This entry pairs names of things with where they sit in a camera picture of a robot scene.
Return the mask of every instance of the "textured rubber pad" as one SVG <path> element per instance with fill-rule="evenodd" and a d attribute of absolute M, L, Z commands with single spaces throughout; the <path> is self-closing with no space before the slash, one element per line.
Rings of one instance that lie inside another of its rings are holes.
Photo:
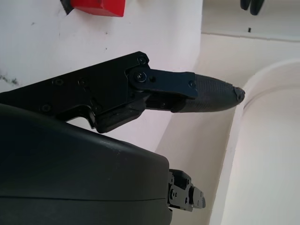
<path fill-rule="evenodd" d="M 173 113 L 217 112 L 235 107 L 245 98 L 245 92 L 224 81 L 196 75 L 198 97 L 185 99 L 173 109 Z"/>

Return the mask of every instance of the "red object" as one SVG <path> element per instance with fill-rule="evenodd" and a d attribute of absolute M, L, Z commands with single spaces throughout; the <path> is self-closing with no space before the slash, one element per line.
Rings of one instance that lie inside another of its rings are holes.
<path fill-rule="evenodd" d="M 71 6 L 93 15 L 124 15 L 125 0 L 71 0 Z"/>

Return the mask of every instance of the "black plastic casing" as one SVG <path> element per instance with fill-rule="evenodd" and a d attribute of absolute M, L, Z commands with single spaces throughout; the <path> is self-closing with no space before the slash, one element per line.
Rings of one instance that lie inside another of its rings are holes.
<path fill-rule="evenodd" d="M 1 225 L 168 225 L 168 160 L 0 104 Z"/>

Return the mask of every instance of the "dark stain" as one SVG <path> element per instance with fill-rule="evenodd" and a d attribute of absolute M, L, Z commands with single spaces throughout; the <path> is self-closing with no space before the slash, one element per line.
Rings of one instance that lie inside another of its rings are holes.
<path fill-rule="evenodd" d="M 0 75 L 0 80 L 5 81 L 6 83 L 8 83 L 10 85 L 19 86 L 19 82 L 18 82 L 17 78 L 10 80 L 5 75 Z"/>

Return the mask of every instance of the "curved white edge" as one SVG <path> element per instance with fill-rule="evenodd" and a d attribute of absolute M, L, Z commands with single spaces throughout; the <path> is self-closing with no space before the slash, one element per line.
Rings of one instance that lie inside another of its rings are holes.
<path fill-rule="evenodd" d="M 245 100 L 236 107 L 234 112 L 216 198 L 211 212 L 210 225 L 220 225 L 222 223 L 233 158 L 245 106 L 256 96 L 267 90 L 300 83 L 299 76 L 287 73 L 289 67 L 298 67 L 300 69 L 300 59 L 285 60 L 272 64 L 252 76 L 244 86 L 243 89 L 246 92 L 246 97 Z"/>

